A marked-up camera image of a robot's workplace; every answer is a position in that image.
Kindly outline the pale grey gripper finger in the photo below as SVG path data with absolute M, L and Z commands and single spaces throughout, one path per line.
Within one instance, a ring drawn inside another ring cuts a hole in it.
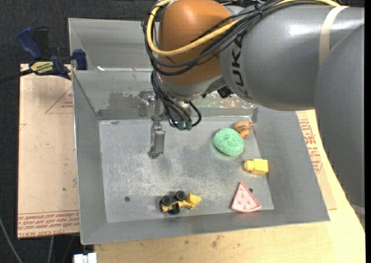
M 151 146 L 148 152 L 148 156 L 150 158 L 155 158 L 156 157 L 155 155 L 156 155 L 156 130 L 155 130 L 155 126 L 152 125 L 151 126 Z
M 156 156 L 162 155 L 164 152 L 165 135 L 166 135 L 166 131 L 164 130 L 155 131 L 155 155 Z

